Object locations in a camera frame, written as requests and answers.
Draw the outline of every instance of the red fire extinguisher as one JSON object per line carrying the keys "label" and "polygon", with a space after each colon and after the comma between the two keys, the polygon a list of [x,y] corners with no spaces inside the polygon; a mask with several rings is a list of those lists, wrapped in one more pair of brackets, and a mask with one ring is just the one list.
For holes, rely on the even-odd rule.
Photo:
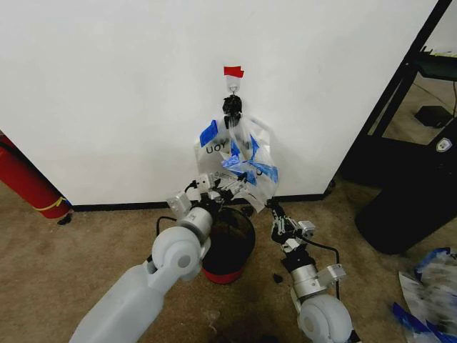
{"label": "red fire extinguisher", "polygon": [[70,210],[68,202],[6,136],[0,136],[0,180],[46,218]]}

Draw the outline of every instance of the black bucket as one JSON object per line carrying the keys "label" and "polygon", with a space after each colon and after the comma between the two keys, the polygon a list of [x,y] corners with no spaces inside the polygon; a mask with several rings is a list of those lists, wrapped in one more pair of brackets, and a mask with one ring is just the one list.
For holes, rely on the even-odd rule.
{"label": "black bucket", "polygon": [[211,247],[203,259],[206,277],[217,284],[237,280],[256,243],[254,227],[237,209],[224,207],[211,229]]}

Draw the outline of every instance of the floor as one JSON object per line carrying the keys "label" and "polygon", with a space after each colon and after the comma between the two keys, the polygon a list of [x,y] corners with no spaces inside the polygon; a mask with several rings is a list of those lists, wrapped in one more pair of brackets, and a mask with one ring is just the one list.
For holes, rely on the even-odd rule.
{"label": "floor", "polygon": [[[438,87],[437,92],[452,103],[447,91],[440,93]],[[412,87],[387,135],[425,143],[431,139],[436,130],[411,119],[424,100],[438,101]],[[380,254],[353,223],[357,211],[377,193],[337,178],[325,200],[283,207],[290,217],[317,225],[316,241],[339,249],[348,274],[341,282],[341,299],[363,342],[404,343],[402,328],[390,313],[393,302],[404,304],[398,271],[409,270],[433,248],[456,246],[457,220],[404,255]],[[153,225],[170,214],[168,209],[79,212],[70,224],[59,226],[0,184],[0,342],[67,342],[106,290],[150,254]],[[281,251],[269,238],[271,215],[263,211],[252,222],[256,247],[242,278],[226,286],[212,284],[203,274],[179,282],[140,342],[258,342],[264,334],[281,343],[307,342],[296,326]],[[326,251],[311,247],[310,253],[318,267],[334,263]],[[276,284],[273,273],[284,281]]]}

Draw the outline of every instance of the crumpled plastic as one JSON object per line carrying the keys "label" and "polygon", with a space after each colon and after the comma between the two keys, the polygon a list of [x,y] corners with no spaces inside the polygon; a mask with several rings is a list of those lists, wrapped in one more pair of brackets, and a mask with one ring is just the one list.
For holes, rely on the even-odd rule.
{"label": "crumpled plastic", "polygon": [[407,328],[408,343],[457,343],[457,253],[434,249],[414,276],[400,272],[399,278],[411,313],[394,303],[393,314]]}
{"label": "crumpled plastic", "polygon": [[201,132],[195,145],[199,173],[213,173],[221,179],[220,187],[237,182],[245,176],[246,186],[238,194],[256,211],[261,211],[278,187],[278,167],[270,152],[268,129],[243,115],[228,123],[224,118],[213,120]]}

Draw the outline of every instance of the wire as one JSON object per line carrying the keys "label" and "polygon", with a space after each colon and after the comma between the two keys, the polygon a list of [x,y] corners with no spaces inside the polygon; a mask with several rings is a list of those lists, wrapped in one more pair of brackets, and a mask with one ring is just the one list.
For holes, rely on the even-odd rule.
{"label": "wire", "polygon": [[159,217],[159,218],[157,219],[157,223],[156,223],[156,237],[160,234],[160,221],[161,221],[162,219],[172,220],[173,222],[176,221],[176,219],[171,218],[171,217],[167,217],[167,216]]}
{"label": "wire", "polygon": [[433,98],[437,99],[437,100],[440,101],[442,104],[448,106],[447,103],[446,103],[444,100],[442,100],[441,98],[439,98],[438,96],[436,96],[435,94],[433,94],[431,91],[429,91],[429,90],[423,88],[422,86],[419,86],[419,85],[418,85],[417,83],[415,83],[415,82],[413,82],[413,85],[416,86],[416,87],[418,87],[418,88],[420,88],[420,89],[422,89],[424,92],[426,92],[427,94],[431,95]]}
{"label": "wire", "polygon": [[452,111],[452,117],[456,118],[456,108],[457,108],[457,90],[456,90],[456,82],[452,83],[452,88],[454,90],[454,110]]}
{"label": "wire", "polygon": [[196,180],[193,180],[193,181],[186,187],[186,189],[184,190],[184,193],[187,193],[187,191],[189,190],[189,188],[197,188],[197,181],[196,181]]}
{"label": "wire", "polygon": [[[300,235],[301,239],[304,240],[306,243],[310,244],[310,245],[314,245],[315,247],[318,247],[318,248],[322,248],[322,249],[326,249],[326,250],[330,250],[332,252],[335,253],[335,257],[336,257],[336,264],[340,264],[340,253],[337,249],[333,248],[333,247],[329,247],[327,245],[323,245],[323,244],[319,244],[319,243],[315,243],[313,241],[310,241],[309,239],[303,237],[303,235],[301,234]],[[340,299],[340,282],[337,281],[335,282],[335,292],[336,292],[336,298],[339,300]]]}

